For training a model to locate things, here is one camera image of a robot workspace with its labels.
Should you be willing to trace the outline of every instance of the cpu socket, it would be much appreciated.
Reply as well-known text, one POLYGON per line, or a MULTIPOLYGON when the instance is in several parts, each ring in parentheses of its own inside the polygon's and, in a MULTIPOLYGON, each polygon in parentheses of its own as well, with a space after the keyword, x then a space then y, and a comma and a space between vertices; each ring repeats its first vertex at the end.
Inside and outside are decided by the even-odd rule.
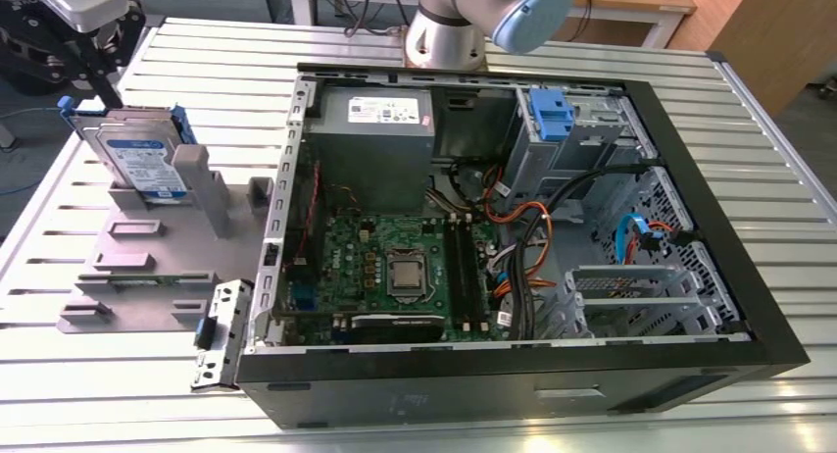
POLYGON ((386 252, 386 294, 401 304, 413 304, 426 297, 424 251, 392 249, 386 252))

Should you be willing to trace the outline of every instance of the slotted metal table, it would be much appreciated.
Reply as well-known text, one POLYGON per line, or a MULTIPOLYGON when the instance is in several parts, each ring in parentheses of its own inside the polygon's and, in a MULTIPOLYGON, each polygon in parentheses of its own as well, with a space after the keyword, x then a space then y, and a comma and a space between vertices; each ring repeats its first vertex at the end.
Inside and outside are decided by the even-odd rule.
MULTIPOLYGON (((226 183, 270 176, 300 62, 401 66, 400 40, 338 29, 168 19, 125 103, 188 110, 226 183)), ((91 451, 834 451, 837 207, 733 71, 702 53, 550 43, 489 48, 489 69, 646 80, 812 362, 653 415, 280 431, 237 393, 192 395, 192 334, 55 328, 105 223, 108 173, 71 137, 0 249, 0 445, 91 451)))

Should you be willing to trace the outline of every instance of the ram slot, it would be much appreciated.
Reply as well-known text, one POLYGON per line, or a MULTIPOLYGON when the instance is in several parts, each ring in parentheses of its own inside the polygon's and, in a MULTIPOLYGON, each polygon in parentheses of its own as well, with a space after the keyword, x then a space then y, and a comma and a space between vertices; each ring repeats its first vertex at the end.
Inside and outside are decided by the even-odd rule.
POLYGON ((462 279, 458 266, 458 243, 456 223, 445 223, 445 268, 448 269, 448 289, 453 326, 461 328, 468 319, 468 306, 464 299, 462 279))
POLYGON ((468 321, 472 330, 481 330, 481 323, 485 322, 485 312, 482 309, 482 292, 480 290, 480 272, 476 265, 476 245, 470 235, 470 223, 460 222, 457 226, 458 234, 458 261, 461 265, 462 295, 465 298, 468 321))

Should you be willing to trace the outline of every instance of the metal bracket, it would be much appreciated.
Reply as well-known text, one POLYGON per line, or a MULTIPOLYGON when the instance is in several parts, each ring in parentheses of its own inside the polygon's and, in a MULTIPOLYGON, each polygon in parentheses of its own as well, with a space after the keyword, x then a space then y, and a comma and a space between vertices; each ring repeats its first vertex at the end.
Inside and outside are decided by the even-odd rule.
POLYGON ((197 368, 192 392, 234 391, 238 356, 244 346, 252 282, 236 279, 214 287, 209 313, 197 325, 197 368))

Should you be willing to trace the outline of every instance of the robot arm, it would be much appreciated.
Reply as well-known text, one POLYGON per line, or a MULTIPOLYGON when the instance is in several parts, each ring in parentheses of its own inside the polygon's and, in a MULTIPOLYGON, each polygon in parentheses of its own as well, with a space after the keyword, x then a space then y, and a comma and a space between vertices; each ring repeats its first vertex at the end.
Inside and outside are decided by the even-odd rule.
POLYGON ((418 0, 406 34, 413 65, 477 69, 485 58, 484 36, 513 54, 537 48, 566 19, 573 0, 418 0))
POLYGON ((0 0, 0 68, 89 85, 121 108, 107 77, 128 65, 144 25, 131 0, 0 0))

